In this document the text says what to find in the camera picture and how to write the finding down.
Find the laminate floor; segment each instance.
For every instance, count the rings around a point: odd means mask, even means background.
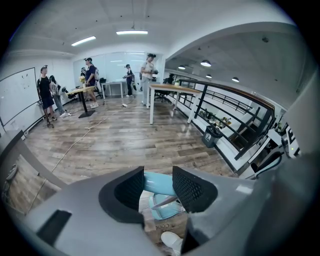
[[[88,131],[87,127],[106,118],[74,145],[53,171],[67,184],[137,166],[144,166],[148,172],[168,175],[172,174],[172,166],[183,166],[235,177],[220,154],[202,143],[202,134],[193,124],[188,124],[178,110],[173,111],[171,104],[155,102],[153,125],[150,125],[150,110],[143,107],[138,98],[108,98],[106,104],[101,99],[98,102],[100,107],[96,112],[85,118],[78,118],[83,112],[80,102],[67,104],[65,108],[73,112],[71,117],[58,118],[53,129],[47,128],[42,121],[25,140],[34,155],[51,171],[69,147]],[[59,188],[48,181],[44,183],[21,156],[18,166],[19,172],[9,190],[10,203],[26,213],[38,191],[32,207]],[[172,231],[183,237],[187,214],[182,212],[167,220],[154,220],[148,207],[150,195],[144,191],[140,199],[139,211],[145,219],[145,231],[170,255],[173,252],[161,243],[161,234]]]

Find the white wall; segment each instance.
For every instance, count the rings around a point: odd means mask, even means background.
[[[0,80],[30,68],[35,68],[36,80],[38,80],[40,69],[44,65],[48,65],[48,77],[54,75],[58,83],[62,86],[66,86],[68,91],[75,88],[71,60],[68,58],[59,58],[57,56],[20,56],[3,59],[0,66]],[[19,102],[15,102],[15,99],[12,99],[12,104],[19,104]],[[41,115],[43,115],[42,108],[34,104],[10,121],[5,126],[5,129],[26,130],[30,124],[36,121],[36,119],[33,119],[35,117],[39,118]]]
[[[316,70],[308,85],[284,115],[303,154],[319,150],[320,77]]]

